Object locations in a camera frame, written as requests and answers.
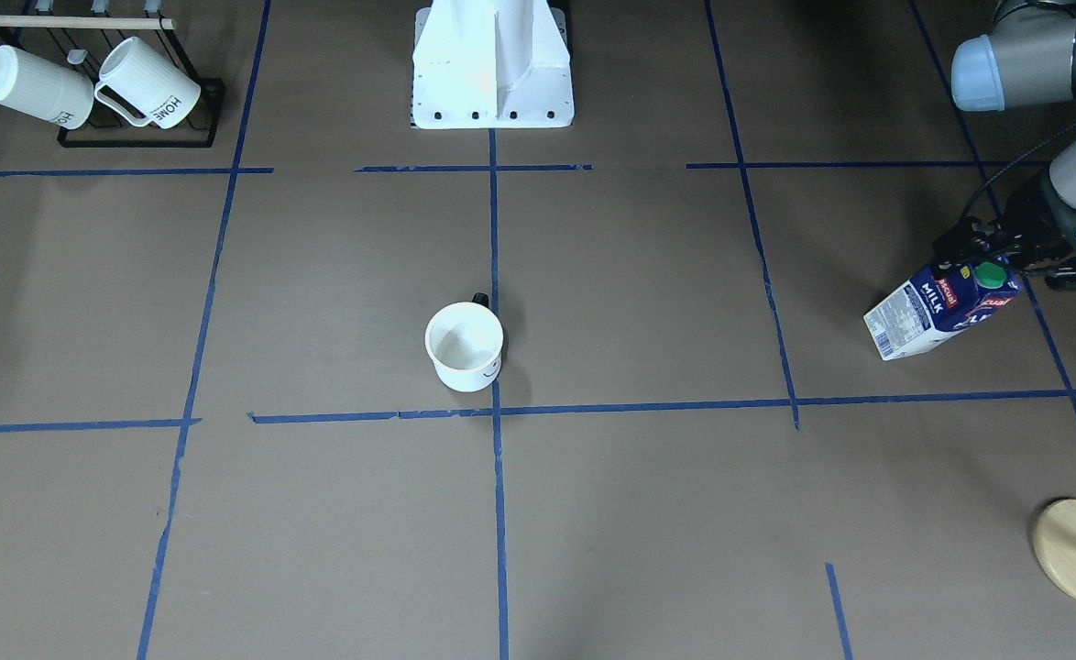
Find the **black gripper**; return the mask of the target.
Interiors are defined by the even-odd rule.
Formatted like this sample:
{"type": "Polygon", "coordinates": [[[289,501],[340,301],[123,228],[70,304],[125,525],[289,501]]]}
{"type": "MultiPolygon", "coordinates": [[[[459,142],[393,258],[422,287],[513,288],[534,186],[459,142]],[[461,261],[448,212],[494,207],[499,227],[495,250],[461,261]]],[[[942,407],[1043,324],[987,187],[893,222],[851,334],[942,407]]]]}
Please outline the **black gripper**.
{"type": "Polygon", "coordinates": [[[1011,193],[996,223],[960,220],[933,241],[933,273],[952,273],[964,266],[996,259],[1006,245],[1008,262],[1062,262],[1066,242],[1054,228],[1054,214],[1042,192],[1040,179],[1029,179],[1011,193]]]}

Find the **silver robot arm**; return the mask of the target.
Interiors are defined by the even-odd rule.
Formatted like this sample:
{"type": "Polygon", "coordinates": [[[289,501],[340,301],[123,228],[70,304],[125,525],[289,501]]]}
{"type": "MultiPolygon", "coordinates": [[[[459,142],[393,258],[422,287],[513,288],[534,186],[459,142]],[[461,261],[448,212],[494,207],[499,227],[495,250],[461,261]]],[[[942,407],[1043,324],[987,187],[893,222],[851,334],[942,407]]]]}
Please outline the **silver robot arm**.
{"type": "MultiPolygon", "coordinates": [[[[966,112],[1075,101],[1076,1],[1000,1],[990,32],[954,51],[951,93],[966,112]]],[[[1076,290],[1076,138],[1013,192],[1002,216],[983,222],[964,208],[932,250],[939,273],[999,259],[1076,290]]]]}

